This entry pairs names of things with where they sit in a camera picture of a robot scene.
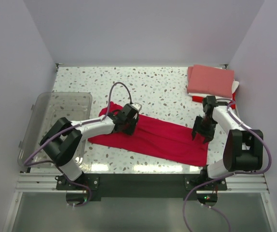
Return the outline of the aluminium extrusion rail frame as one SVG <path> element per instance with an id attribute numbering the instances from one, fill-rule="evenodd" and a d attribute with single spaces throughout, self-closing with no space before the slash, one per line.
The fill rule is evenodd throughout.
<path id="1" fill-rule="evenodd" d="M 58 68 L 53 92 L 88 92 L 90 116 L 107 101 L 141 103 L 145 115 L 191 127 L 202 106 L 186 92 L 187 67 Z M 99 178 L 90 203 L 73 207 L 56 190 L 57 169 L 44 165 L 20 174 L 13 232 L 276 232 L 263 175 L 237 175 L 218 191 L 214 209 L 185 188 L 200 168 L 86 143 L 80 165 Z"/>

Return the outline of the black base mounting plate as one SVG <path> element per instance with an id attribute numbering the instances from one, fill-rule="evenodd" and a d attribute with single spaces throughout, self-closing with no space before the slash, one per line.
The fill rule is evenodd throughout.
<path id="1" fill-rule="evenodd" d="M 182 198 L 202 180 L 199 174 L 84 174 L 82 186 L 64 176 L 55 177 L 56 189 L 65 190 L 67 202 L 102 198 Z"/>

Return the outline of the folded red t-shirt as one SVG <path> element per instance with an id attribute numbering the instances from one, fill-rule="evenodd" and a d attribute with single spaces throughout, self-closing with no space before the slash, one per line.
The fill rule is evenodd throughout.
<path id="1" fill-rule="evenodd" d="M 190 97 L 192 97 L 192 101 L 198 102 L 198 103 L 202 103 L 203 98 L 208 96 L 207 94 L 199 94 L 199 93 L 189 93 L 188 95 Z M 215 96 L 215 97 L 216 97 L 216 99 L 230 99 L 232 101 L 235 101 L 235 93 L 233 93 L 230 98 L 225 98 L 225 97 L 221 97 L 221 96 Z"/>

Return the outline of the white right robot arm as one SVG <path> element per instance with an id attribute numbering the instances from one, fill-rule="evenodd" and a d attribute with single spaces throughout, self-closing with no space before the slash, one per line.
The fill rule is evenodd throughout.
<path id="1" fill-rule="evenodd" d="M 192 139 L 203 137 L 203 144 L 214 139 L 219 125 L 227 135 L 222 159 L 207 165 L 201 171 L 199 185 L 205 190 L 216 185 L 217 178 L 239 172 L 252 173 L 263 165 L 263 133 L 245 125 L 232 111 L 229 99 L 215 96 L 203 98 L 203 116 L 197 116 L 192 129 Z"/>

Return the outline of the folded pink t-shirt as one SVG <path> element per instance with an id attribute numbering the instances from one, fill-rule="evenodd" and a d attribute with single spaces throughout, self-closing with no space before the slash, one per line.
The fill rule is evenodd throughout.
<path id="1" fill-rule="evenodd" d="M 187 93 L 203 93 L 229 97 L 235 76 L 233 70 L 204 65 L 188 67 Z"/>

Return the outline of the crimson red t-shirt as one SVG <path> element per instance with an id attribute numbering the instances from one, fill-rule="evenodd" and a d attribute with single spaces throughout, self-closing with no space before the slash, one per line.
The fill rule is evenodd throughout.
<path id="1" fill-rule="evenodd" d="M 88 139 L 97 145 L 115 147 L 192 166 L 205 166 L 208 144 L 204 137 L 192 139 L 192 129 L 140 115 L 133 135 L 122 132 Z"/>

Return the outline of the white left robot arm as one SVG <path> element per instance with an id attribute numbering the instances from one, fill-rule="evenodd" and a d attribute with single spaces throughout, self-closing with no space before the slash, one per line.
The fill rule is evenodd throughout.
<path id="1" fill-rule="evenodd" d="M 79 143 L 118 132 L 133 135 L 141 108 L 139 103 L 128 103 L 121 110 L 84 121 L 69 121 L 62 117 L 44 135 L 40 148 L 67 177 L 67 184 L 72 189 L 80 189 L 85 183 L 84 172 L 73 159 Z"/>

